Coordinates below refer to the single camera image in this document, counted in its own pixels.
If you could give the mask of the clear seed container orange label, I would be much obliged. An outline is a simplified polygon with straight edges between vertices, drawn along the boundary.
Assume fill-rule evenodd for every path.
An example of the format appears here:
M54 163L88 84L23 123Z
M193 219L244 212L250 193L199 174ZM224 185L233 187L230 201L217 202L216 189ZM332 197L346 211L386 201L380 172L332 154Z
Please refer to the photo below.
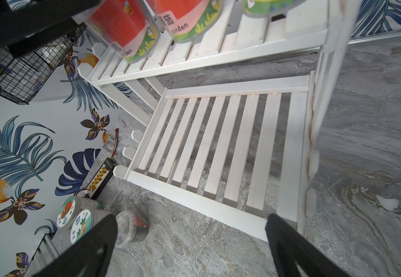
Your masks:
M240 0L243 12L252 17L277 16L304 3L305 0Z

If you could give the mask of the clear seed container red label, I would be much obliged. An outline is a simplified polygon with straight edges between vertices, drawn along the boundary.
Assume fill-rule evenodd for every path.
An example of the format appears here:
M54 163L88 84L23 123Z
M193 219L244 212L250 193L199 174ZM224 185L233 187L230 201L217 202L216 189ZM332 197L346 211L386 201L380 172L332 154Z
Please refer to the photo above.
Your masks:
M205 33L223 8L220 0L148 0L147 4L176 43Z

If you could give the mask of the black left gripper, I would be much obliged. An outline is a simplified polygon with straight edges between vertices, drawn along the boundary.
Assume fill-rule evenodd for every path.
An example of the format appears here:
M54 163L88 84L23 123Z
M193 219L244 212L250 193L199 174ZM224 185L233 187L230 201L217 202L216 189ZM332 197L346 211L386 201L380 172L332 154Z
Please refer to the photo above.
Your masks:
M100 1L29 1L17 10L0 1L0 49L23 57L64 36L72 36L79 24L72 18Z

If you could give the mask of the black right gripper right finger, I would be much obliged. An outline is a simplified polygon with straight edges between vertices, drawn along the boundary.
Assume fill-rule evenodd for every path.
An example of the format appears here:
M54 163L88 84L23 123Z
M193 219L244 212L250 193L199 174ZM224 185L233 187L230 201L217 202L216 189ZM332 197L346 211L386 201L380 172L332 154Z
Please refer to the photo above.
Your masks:
M278 215L269 215L265 231L279 277L299 277L298 268L309 277L348 276Z

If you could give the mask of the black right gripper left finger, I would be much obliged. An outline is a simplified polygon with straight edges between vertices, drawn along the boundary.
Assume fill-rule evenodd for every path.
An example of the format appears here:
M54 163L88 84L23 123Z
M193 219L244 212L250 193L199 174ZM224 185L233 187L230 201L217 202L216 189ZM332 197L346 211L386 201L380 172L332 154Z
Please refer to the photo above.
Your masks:
M117 222L109 214L36 277L104 277L117 239Z

